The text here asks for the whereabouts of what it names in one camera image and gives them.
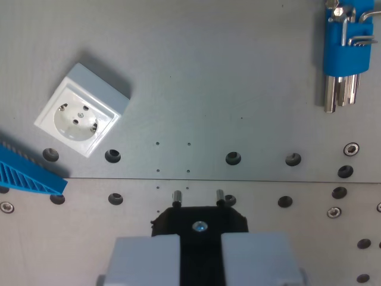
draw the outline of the round hole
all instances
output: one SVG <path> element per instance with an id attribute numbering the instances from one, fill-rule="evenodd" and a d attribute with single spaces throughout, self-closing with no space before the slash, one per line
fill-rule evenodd
<path id="1" fill-rule="evenodd" d="M 360 240 L 358 243 L 357 243 L 357 247 L 359 249 L 367 249 L 368 247 L 370 247 L 371 245 L 371 241 L 368 240 L 367 238 L 363 239 L 363 240 Z"/>
<path id="2" fill-rule="evenodd" d="M 228 155 L 226 155 L 225 160 L 226 160 L 226 163 L 234 166 L 239 164 L 239 162 L 241 162 L 241 155 L 237 152 L 230 152 L 228 153 Z"/>
<path id="3" fill-rule="evenodd" d="M 105 153 L 105 159 L 109 163 L 118 163 L 121 159 L 121 155 L 117 150 L 110 149 Z"/>
<path id="4" fill-rule="evenodd" d="M 281 197 L 279 200 L 278 200 L 278 206 L 280 207 L 289 207 L 292 205 L 292 199 L 291 197 L 285 195 L 283 197 Z"/>
<path id="5" fill-rule="evenodd" d="M 345 165 L 338 170 L 338 176 L 342 179 L 349 178 L 353 174 L 352 166 Z"/>
<path id="6" fill-rule="evenodd" d="M 294 167 L 302 162 L 302 156 L 300 156 L 298 153 L 289 154 L 286 157 L 285 162 L 288 166 Z"/>
<path id="7" fill-rule="evenodd" d="M 347 192 L 348 191 L 346 190 L 346 188 L 344 188 L 343 186 L 339 186 L 332 191 L 332 197 L 338 200 L 340 198 L 344 198 Z"/>
<path id="8" fill-rule="evenodd" d="M 110 204 L 113 204 L 114 206 L 118 206 L 119 204 L 123 202 L 123 197 L 120 194 L 115 192 L 108 196 L 108 201 L 110 202 Z"/>
<path id="9" fill-rule="evenodd" d="M 4 186 L 0 186 L 0 194 L 6 194 L 9 191 L 10 191 L 9 188 L 6 188 Z"/>
<path id="10" fill-rule="evenodd" d="M 0 203 L 0 210 L 3 213 L 12 213 L 14 212 L 14 206 L 7 201 L 3 201 L 2 203 Z"/>
<path id="11" fill-rule="evenodd" d="M 50 201 L 54 204 L 63 204 L 65 203 L 65 197 L 63 195 L 51 195 Z"/>
<path id="12" fill-rule="evenodd" d="M 44 157 L 46 161 L 56 162 L 58 158 L 60 157 L 60 155 L 53 148 L 47 148 L 42 151 L 42 157 Z"/>
<path id="13" fill-rule="evenodd" d="M 370 279 L 370 276 L 368 274 L 361 274 L 357 277 L 356 281 L 358 283 L 365 283 L 368 282 Z"/>
<path id="14" fill-rule="evenodd" d="M 339 207 L 331 207 L 328 212 L 327 212 L 327 216 L 330 218 L 330 219 L 336 219 L 337 217 L 339 217 L 341 215 L 341 209 Z"/>
<path id="15" fill-rule="evenodd" d="M 228 207 L 232 207 L 237 203 L 237 199 L 234 195 L 226 195 L 225 196 L 225 205 Z"/>
<path id="16" fill-rule="evenodd" d="M 355 156 L 360 150 L 357 143 L 349 143 L 344 147 L 344 154 L 346 156 Z"/>

